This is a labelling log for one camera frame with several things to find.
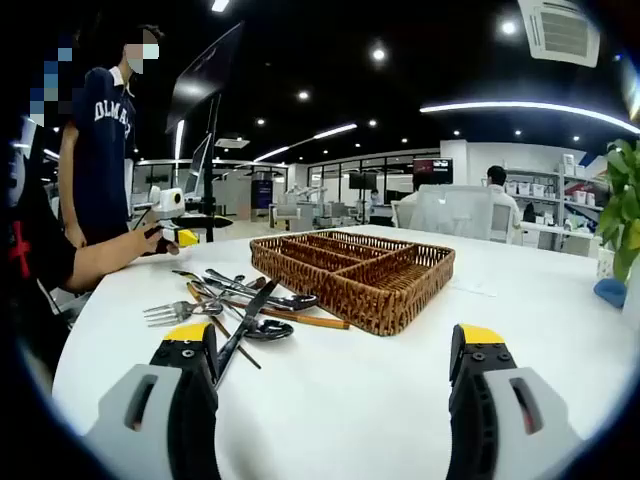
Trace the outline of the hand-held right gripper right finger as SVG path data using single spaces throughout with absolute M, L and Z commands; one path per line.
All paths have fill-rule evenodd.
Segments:
M 450 479 L 560 478 L 582 440 L 562 397 L 500 335 L 455 325 L 449 381 Z

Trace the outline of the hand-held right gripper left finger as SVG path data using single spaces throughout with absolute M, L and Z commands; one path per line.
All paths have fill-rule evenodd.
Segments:
M 178 327 L 101 397 L 84 439 L 118 479 L 218 479 L 217 377 L 215 327 Z

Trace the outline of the person's left hand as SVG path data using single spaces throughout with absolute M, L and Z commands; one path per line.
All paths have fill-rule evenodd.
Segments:
M 141 256 L 179 253 L 179 246 L 164 237 L 164 228 L 159 224 L 149 224 L 134 231 L 138 238 Z

